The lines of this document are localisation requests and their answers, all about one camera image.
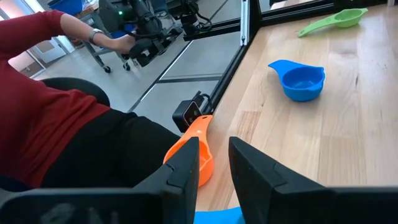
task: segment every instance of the black chair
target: black chair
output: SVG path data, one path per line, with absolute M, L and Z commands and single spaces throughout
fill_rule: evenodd
M 82 80 L 80 78 L 57 77 L 47 78 L 41 81 L 44 82 L 47 87 L 58 90 L 80 90 L 87 95 L 94 96 L 98 103 L 110 106 L 109 98 L 106 93 L 99 86 L 87 80 Z

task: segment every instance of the hand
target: hand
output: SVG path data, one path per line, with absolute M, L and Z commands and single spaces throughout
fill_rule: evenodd
M 113 39 L 112 50 L 115 50 L 122 54 L 128 54 L 132 46 L 136 44 L 136 39 L 130 35 L 124 35 L 120 38 Z

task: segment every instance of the gray floor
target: gray floor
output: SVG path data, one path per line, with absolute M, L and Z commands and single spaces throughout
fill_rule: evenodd
M 240 2 L 240 0 L 199 0 L 198 4 L 203 16 L 213 16 L 212 22 L 221 22 L 240 16 Z M 263 11 L 268 10 L 268 1 L 261 1 L 261 6 Z M 99 85 L 108 94 L 112 108 L 124 112 L 129 111 L 141 99 L 134 108 L 135 112 L 148 116 L 177 132 L 171 115 L 178 103 L 191 98 L 198 90 L 211 93 L 216 81 L 163 83 L 152 86 L 153 82 L 161 74 L 163 74 L 162 80 L 220 77 L 238 48 L 238 32 L 192 42 L 184 41 L 181 35 L 163 55 L 158 56 L 148 66 L 133 68 L 130 72 L 122 68 L 122 63 L 116 54 L 102 55 L 104 63 L 113 70 L 111 74 L 104 73 L 86 49 L 80 49 L 62 58 L 36 79 L 84 78 Z M 142 98 L 149 87 L 152 87 L 150 92 Z

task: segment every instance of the blue measuring cup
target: blue measuring cup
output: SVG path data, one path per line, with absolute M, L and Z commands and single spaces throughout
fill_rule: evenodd
M 294 101 L 313 100 L 322 91 L 325 81 L 323 67 L 304 65 L 290 60 L 278 60 L 268 66 L 278 73 L 285 95 Z

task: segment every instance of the handle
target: handle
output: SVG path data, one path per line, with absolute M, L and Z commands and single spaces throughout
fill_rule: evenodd
M 279 80 L 282 80 L 282 77 L 287 72 L 296 68 L 307 67 L 307 66 L 309 65 L 304 65 L 290 60 L 278 60 L 268 65 L 268 67 L 273 68 L 278 73 Z
M 309 32 L 312 32 L 316 29 L 319 29 L 321 27 L 329 26 L 332 24 L 337 23 L 338 21 L 335 19 L 335 15 L 326 17 L 324 19 L 321 19 L 319 21 L 316 21 L 308 26 L 306 26 L 304 29 L 302 29 L 297 35 L 298 37 L 303 37 L 307 35 Z

